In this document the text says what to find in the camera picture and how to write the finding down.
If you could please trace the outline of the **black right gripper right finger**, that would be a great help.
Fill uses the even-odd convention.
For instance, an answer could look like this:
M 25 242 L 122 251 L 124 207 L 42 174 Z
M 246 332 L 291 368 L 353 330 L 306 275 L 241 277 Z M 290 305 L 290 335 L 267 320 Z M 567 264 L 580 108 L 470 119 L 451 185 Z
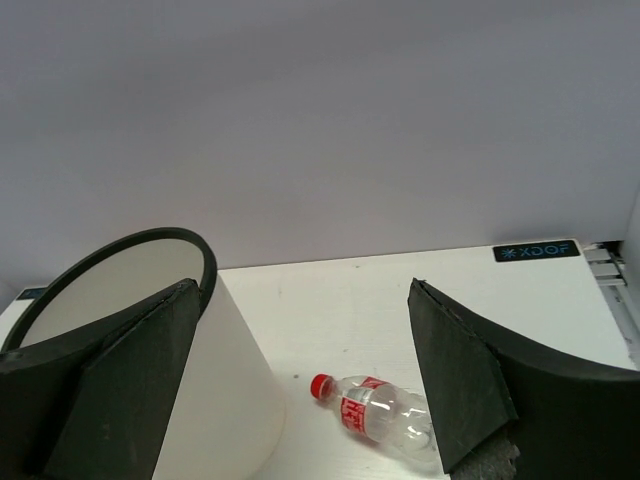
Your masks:
M 494 323 L 422 280 L 408 309 L 453 479 L 635 479 L 639 374 Z

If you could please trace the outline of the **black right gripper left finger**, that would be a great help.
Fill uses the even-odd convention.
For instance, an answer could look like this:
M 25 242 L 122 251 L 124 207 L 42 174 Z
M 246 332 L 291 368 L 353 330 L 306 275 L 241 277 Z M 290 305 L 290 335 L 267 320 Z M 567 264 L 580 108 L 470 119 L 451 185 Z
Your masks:
M 199 316 L 184 279 L 2 353 L 2 478 L 152 478 Z

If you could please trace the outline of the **clear bottle with red label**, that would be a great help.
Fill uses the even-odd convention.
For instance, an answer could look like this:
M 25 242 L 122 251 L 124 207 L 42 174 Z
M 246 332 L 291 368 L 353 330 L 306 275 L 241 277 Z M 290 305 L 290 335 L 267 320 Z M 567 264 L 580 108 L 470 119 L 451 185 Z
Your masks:
M 318 374 L 311 380 L 310 393 L 333 410 L 348 432 L 412 460 L 435 458 L 437 445 L 425 397 L 367 375 L 337 379 Z

